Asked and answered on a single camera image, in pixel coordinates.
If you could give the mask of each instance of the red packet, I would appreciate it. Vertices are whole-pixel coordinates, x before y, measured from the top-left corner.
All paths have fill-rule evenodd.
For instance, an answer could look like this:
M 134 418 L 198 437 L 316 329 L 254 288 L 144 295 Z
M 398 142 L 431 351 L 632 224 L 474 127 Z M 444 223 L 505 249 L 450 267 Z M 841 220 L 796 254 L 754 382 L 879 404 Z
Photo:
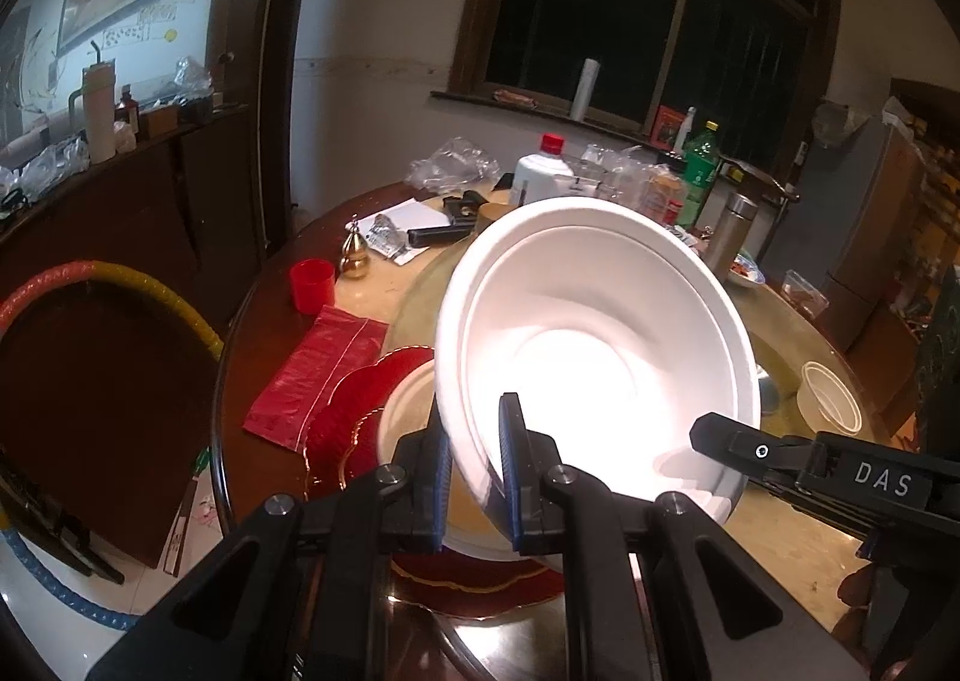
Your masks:
M 387 325 L 324 307 L 296 350 L 256 398 L 244 430 L 299 451 L 315 408 L 326 405 L 340 380 L 376 360 Z

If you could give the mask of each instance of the wall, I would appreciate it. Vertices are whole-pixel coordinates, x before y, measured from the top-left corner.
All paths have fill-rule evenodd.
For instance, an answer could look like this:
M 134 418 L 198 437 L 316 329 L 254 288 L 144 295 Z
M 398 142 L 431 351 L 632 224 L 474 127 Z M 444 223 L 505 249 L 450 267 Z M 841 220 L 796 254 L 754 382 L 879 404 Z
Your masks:
M 304 217 L 401 179 L 410 160 L 456 134 L 507 168 L 536 147 L 548 121 L 429 98 L 448 78 L 463 3 L 304 0 L 291 136 L 293 194 Z M 877 110 L 891 76 L 960 88 L 960 42 L 933 0 L 844 0 L 827 96 Z M 575 148 L 616 145 L 589 131 L 560 132 Z M 719 213 L 721 196 L 707 204 L 704 222 Z
M 135 98 L 138 83 L 146 86 L 150 80 L 172 74 L 183 56 L 205 60 L 210 0 L 157 0 L 147 7 L 139 2 L 106 28 L 82 37 L 58 58 L 56 42 L 63 7 L 64 0 L 18 0 L 13 10 L 29 8 L 30 13 L 19 94 L 27 107 L 24 128 L 42 112 L 66 108 L 70 92 L 80 86 L 83 66 L 95 61 L 90 40 L 101 45 L 104 59 L 116 60 L 118 94 L 120 85 L 132 83 Z M 141 89 L 139 95 L 146 94 Z

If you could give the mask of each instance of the hand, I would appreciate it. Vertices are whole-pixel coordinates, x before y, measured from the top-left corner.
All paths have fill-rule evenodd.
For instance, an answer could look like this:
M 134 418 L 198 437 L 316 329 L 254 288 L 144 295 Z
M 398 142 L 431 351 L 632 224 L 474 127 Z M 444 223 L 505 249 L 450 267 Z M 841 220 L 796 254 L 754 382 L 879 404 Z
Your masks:
M 840 617 L 830 633 L 867 670 L 870 670 L 870 660 L 867 659 L 863 650 L 861 636 L 863 622 L 867 620 L 867 606 L 870 604 L 876 570 L 877 568 L 873 565 L 863 566 L 840 582 L 840 586 L 837 587 L 837 596 L 850 610 Z M 880 681 L 894 681 L 905 667 L 906 660 L 890 665 Z

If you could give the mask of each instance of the white tile floor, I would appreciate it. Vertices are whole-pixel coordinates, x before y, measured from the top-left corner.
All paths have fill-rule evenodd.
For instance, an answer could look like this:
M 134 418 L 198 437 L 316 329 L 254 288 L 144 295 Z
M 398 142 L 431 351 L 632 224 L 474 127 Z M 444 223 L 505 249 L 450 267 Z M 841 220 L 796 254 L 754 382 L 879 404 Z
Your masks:
M 186 530 L 181 576 L 218 544 L 222 535 L 213 509 L 209 470 L 200 476 Z M 64 585 L 110 610 L 143 614 L 169 592 L 178 580 L 162 569 L 150 569 L 103 541 L 94 550 L 123 572 L 123 586 L 96 575 L 86 577 L 31 545 Z M 0 540 L 0 593 L 27 637 L 62 681 L 83 681 L 88 670 L 122 633 L 80 616 L 50 595 Z

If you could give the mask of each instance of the gold bell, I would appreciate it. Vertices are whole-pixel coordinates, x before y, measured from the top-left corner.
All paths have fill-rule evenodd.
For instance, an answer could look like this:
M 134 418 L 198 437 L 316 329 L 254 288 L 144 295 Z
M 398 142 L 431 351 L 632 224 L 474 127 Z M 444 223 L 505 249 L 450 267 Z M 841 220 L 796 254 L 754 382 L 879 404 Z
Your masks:
M 340 274 L 345 278 L 358 280 L 370 270 L 370 254 L 367 250 L 367 240 L 360 233 L 360 224 L 356 216 L 350 221 L 347 230 L 347 239 L 340 249 Z

